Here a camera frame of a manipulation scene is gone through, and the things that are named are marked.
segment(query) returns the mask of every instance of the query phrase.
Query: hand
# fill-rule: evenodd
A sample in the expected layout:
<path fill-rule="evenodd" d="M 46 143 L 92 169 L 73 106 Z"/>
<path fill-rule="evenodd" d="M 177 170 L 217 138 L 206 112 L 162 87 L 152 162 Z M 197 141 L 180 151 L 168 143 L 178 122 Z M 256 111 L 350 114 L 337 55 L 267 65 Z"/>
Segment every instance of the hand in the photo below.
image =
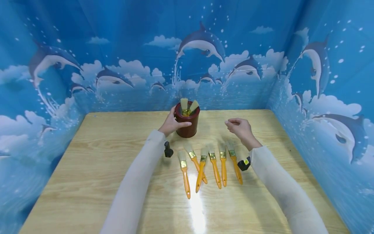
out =
<path fill-rule="evenodd" d="M 171 133 L 175 132 L 176 130 L 180 128 L 185 128 L 185 127 L 192 125 L 191 122 L 178 123 L 174 118 L 174 112 L 175 112 L 175 106 L 171 108 L 168 116 L 166 117 L 164 124 L 159 129 L 159 132 L 162 132 L 163 134 L 165 134 L 166 137 L 168 137 Z"/>
<path fill-rule="evenodd" d="M 234 133 L 242 142 L 242 144 L 247 147 L 248 150 L 253 148 L 261 147 L 261 143 L 255 138 L 252 133 L 251 125 L 248 120 L 233 118 L 225 121 L 227 129 Z"/>

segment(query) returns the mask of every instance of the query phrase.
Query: brush bristles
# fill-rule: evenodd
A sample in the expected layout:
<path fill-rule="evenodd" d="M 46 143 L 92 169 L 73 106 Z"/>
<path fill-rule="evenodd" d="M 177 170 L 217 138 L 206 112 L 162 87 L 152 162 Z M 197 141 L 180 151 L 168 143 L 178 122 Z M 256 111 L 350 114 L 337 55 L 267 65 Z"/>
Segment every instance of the brush bristles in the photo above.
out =
<path fill-rule="evenodd" d="M 203 147 L 201 149 L 201 155 L 208 156 L 208 149 L 207 149 L 207 147 Z"/>
<path fill-rule="evenodd" d="M 184 149 L 189 153 L 193 151 L 192 145 L 188 142 L 184 144 Z"/>
<path fill-rule="evenodd" d="M 178 151 L 179 161 L 186 161 L 186 154 L 183 151 Z"/>
<path fill-rule="evenodd" d="M 233 144 L 232 144 L 231 142 L 227 141 L 227 142 L 226 142 L 226 146 L 227 146 L 227 148 L 228 148 L 229 150 L 234 150 L 234 146 L 233 146 Z"/>
<path fill-rule="evenodd" d="M 181 108 L 182 110 L 188 109 L 188 98 L 181 98 Z"/>
<path fill-rule="evenodd" d="M 220 149 L 220 152 L 226 152 L 226 146 L 223 143 L 218 144 L 218 148 Z"/>
<path fill-rule="evenodd" d="M 198 103 L 196 100 L 194 100 L 193 103 L 192 103 L 191 106 L 190 106 L 190 111 L 193 112 L 193 111 L 195 111 L 198 107 L 199 107 L 199 103 Z"/>
<path fill-rule="evenodd" d="M 210 154 L 214 153 L 214 146 L 213 146 L 213 144 L 208 144 L 208 149 L 209 149 L 209 153 Z"/>

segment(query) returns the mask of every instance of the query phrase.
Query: white sleeve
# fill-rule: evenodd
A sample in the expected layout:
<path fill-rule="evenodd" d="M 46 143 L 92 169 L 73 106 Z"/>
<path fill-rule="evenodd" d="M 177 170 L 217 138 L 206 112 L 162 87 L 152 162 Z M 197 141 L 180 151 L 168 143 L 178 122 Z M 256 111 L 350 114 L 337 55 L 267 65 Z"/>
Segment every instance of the white sleeve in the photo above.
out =
<path fill-rule="evenodd" d="M 119 186 L 100 234 L 136 233 L 149 181 L 164 152 L 164 143 L 165 135 L 159 131 L 148 136 Z"/>
<path fill-rule="evenodd" d="M 251 151 L 251 165 L 258 178 L 278 202 L 294 234 L 325 234 L 325 224 L 300 185 L 262 146 Z"/>

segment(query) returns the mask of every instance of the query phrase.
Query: orange paintbrush handle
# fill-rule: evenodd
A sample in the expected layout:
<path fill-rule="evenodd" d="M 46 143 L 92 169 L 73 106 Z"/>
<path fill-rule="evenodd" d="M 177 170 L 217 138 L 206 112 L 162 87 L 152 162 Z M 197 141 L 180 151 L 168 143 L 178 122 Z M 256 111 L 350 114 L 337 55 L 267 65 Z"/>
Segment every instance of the orange paintbrush handle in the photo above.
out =
<path fill-rule="evenodd" d="M 190 183 L 188 181 L 187 176 L 187 167 L 181 169 L 183 171 L 183 178 L 184 178 L 184 190 L 186 191 L 187 198 L 191 198 L 191 191 L 190 191 Z"/>
<path fill-rule="evenodd" d="M 240 169 L 239 169 L 239 167 L 237 166 L 236 157 L 232 156 L 232 157 L 231 157 L 231 160 L 232 160 L 233 163 L 234 163 L 234 169 L 235 169 L 235 174 L 236 174 L 237 180 L 239 180 L 239 184 L 242 185 L 242 184 L 243 184 L 242 174 L 240 173 Z"/>
<path fill-rule="evenodd" d="M 196 193 L 199 191 L 201 180 L 203 179 L 204 166 L 205 166 L 205 162 L 200 162 L 199 175 L 197 176 L 197 181 L 196 181 Z"/>
<path fill-rule="evenodd" d="M 211 162 L 213 164 L 215 181 L 217 182 L 218 188 L 221 189 L 221 178 L 220 178 L 220 173 L 218 172 L 217 160 L 212 159 Z"/>
<path fill-rule="evenodd" d="M 192 158 L 191 160 L 192 160 L 193 163 L 195 164 L 195 167 L 196 167 L 197 171 L 200 172 L 200 165 L 199 165 L 199 162 L 197 161 L 197 158 L 194 157 L 194 158 Z M 205 177 L 204 171 L 203 171 L 202 180 L 204 181 L 205 184 L 208 183 L 208 180 L 207 180 L 206 177 Z"/>
<path fill-rule="evenodd" d="M 227 184 L 226 159 L 221 158 L 221 163 L 222 163 L 222 183 L 223 183 L 223 186 L 226 187 L 226 184 Z"/>

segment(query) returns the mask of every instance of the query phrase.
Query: light wood surface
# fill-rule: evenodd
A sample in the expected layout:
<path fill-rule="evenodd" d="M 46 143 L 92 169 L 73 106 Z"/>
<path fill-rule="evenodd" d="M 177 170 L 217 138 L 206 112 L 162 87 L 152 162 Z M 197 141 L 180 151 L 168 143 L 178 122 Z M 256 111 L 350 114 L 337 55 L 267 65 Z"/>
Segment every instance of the light wood surface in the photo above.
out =
<path fill-rule="evenodd" d="M 167 112 L 115 112 L 88 114 L 58 164 L 20 233 L 99 233 L 112 200 L 131 162 Z M 235 142 L 238 159 L 248 151 L 231 134 L 224 121 L 248 119 L 255 136 L 267 145 L 284 169 L 301 185 L 317 207 L 329 233 L 348 233 L 326 195 L 269 110 L 201 111 L 197 134 L 188 139 L 200 160 L 200 149 L 218 140 Z M 139 233 L 291 233 L 274 198 L 252 168 L 242 172 L 240 185 L 227 160 L 227 186 L 218 189 L 212 164 L 196 194 L 197 170 L 188 158 L 192 189 L 188 200 L 177 151 L 186 139 L 168 137 L 174 155 L 162 156 L 143 206 Z M 217 160 L 221 174 L 221 162 Z"/>

